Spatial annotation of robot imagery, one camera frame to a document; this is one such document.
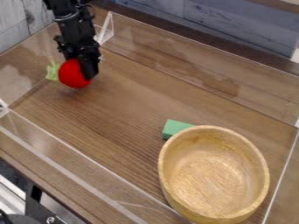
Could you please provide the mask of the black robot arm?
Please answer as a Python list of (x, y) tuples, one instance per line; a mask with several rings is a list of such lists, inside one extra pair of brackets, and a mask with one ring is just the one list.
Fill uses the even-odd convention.
[(43, 0), (52, 11), (53, 21), (59, 26), (60, 35), (53, 37), (57, 50), (64, 59), (76, 59), (86, 80), (99, 74), (100, 44), (95, 40), (95, 15), (90, 12), (91, 0)]

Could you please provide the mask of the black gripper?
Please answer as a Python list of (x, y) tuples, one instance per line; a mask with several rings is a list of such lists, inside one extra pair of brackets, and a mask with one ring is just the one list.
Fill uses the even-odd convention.
[(84, 79), (92, 80), (99, 74), (100, 44), (94, 39), (96, 29), (91, 20), (56, 20), (60, 34), (53, 40), (65, 60), (77, 59)]

